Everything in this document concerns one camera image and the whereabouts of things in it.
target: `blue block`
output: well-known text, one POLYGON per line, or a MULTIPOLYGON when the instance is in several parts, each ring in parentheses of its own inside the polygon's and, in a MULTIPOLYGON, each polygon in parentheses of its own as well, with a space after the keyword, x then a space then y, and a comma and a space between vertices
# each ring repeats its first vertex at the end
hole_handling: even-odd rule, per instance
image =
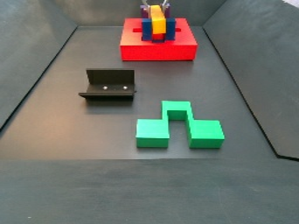
POLYGON ((166 40, 175 40, 175 23, 174 17, 166 19, 166 40))
POLYGON ((143 40, 153 40, 153 19, 143 18, 143 40))

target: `gray floor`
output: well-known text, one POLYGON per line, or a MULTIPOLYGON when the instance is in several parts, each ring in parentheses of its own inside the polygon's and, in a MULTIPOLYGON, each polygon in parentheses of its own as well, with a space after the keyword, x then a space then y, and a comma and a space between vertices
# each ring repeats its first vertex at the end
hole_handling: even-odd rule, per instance
POLYGON ((298 224, 297 162, 3 161, 2 223, 298 224))
POLYGON ((122 27, 82 27, 2 132, 2 159, 274 158, 226 67, 201 27, 195 61, 123 62, 122 27), (135 69, 134 103, 87 103, 86 68, 135 69), (221 150, 190 150, 183 122, 169 150, 137 148, 137 119, 161 118, 162 100, 191 101, 197 119, 221 120, 221 150))

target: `green block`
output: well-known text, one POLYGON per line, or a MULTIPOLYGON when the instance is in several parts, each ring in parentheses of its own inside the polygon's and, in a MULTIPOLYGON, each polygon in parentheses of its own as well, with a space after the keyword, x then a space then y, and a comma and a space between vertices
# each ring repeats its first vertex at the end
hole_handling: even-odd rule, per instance
POLYGON ((190 148, 218 149, 225 141, 219 121, 194 121, 190 135, 190 148))
POLYGON ((194 120, 189 101, 162 101, 163 119, 138 119, 137 146, 169 147, 171 120, 186 121, 190 148, 219 148, 225 141, 219 121, 194 120))
POLYGON ((167 148, 170 142, 169 122, 155 119, 137 121, 137 147, 167 148))

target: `stacked blocks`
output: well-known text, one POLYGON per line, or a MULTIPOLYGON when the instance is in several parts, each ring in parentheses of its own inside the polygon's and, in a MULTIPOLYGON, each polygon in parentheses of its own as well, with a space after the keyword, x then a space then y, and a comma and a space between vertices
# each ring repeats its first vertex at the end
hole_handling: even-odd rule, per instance
POLYGON ((186 121, 190 148, 221 148, 225 134, 219 121, 194 120, 189 101, 163 101, 163 119, 138 119, 137 146, 167 148, 170 142, 169 121, 186 121))
POLYGON ((165 12, 161 5, 151 5, 150 10, 141 6, 143 18, 143 41, 163 43, 166 40, 175 40, 175 19, 170 18, 171 5, 167 4, 165 12))

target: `dark gray surface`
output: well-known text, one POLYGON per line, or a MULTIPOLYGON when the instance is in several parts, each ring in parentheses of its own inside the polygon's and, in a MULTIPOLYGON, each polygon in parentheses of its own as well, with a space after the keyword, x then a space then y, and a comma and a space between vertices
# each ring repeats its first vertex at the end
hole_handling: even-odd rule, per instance
POLYGON ((299 10, 229 0, 205 25, 277 154, 299 158, 299 10))
POLYGON ((121 27, 79 28, 0 137, 2 159, 246 158, 275 155, 201 27, 195 61, 123 62, 121 27), (134 103, 87 103, 86 68, 134 68, 134 103), (171 122, 169 150, 137 148, 137 119, 161 118, 162 100, 191 101, 197 119, 221 120, 221 150, 190 150, 171 122))
POLYGON ((0 221, 298 224, 298 173, 278 159, 3 161, 0 221))
POLYGON ((77 25, 49 0, 0 0, 0 129, 77 25))
MULTIPOLYGON (((141 0, 54 0, 79 25, 123 25, 125 18, 141 18, 141 0)), ((161 4, 165 0, 149 0, 161 4)), ((203 25, 227 0, 170 1, 173 16, 187 18, 191 25, 203 25)))

